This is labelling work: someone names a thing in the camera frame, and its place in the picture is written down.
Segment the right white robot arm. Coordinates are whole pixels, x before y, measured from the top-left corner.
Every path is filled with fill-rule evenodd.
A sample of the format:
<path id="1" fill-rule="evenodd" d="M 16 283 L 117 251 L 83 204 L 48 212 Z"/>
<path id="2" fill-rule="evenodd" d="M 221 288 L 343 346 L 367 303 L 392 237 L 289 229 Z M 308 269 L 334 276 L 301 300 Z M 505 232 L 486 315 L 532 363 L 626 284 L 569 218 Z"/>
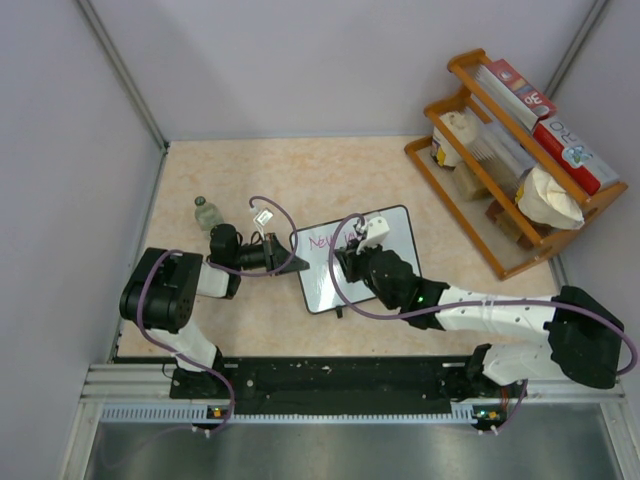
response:
<path id="1" fill-rule="evenodd" d="M 347 282 L 363 283 L 388 309 L 388 320 L 515 338 L 474 350 L 466 380 L 478 395 L 519 380 L 567 378 L 601 390 L 616 383 L 624 326 L 581 288 L 538 298 L 490 296 L 423 278 L 381 246 L 351 241 L 333 256 Z"/>

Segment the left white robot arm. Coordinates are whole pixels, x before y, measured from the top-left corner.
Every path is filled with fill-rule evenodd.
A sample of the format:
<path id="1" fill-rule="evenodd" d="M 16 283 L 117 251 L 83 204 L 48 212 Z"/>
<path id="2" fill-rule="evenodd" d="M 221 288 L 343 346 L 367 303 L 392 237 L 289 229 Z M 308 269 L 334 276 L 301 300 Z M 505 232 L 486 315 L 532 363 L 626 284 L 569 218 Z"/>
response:
<path id="1" fill-rule="evenodd" d="M 205 396 L 226 387 L 227 374 L 216 366 L 218 348 L 192 319 L 197 296 L 231 300 L 246 271 L 262 269 L 277 275 L 310 268 L 287 250 L 274 233 L 249 243 L 230 224 L 210 232 L 210 255 L 147 249 L 127 282 L 119 302 L 120 316 L 136 324 L 151 343 L 192 371 L 192 384 Z"/>

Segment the black framed whiteboard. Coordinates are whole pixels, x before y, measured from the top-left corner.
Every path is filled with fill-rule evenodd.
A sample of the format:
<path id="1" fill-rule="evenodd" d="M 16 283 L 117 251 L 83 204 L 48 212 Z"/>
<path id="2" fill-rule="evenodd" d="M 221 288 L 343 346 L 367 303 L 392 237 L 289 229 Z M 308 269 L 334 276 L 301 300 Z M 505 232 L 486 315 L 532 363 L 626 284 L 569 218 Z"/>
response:
<path id="1" fill-rule="evenodd" d="M 418 252 L 415 245 L 410 216 L 404 205 L 395 205 L 378 211 L 364 213 L 367 220 L 383 217 L 390 233 L 382 247 L 395 251 L 402 260 L 408 262 L 415 274 L 421 274 Z M 298 231 L 296 256 L 309 264 L 307 270 L 298 273 L 307 311 L 319 314 L 344 307 L 336 294 L 329 273 L 330 241 L 341 220 L 325 222 L 301 228 Z"/>

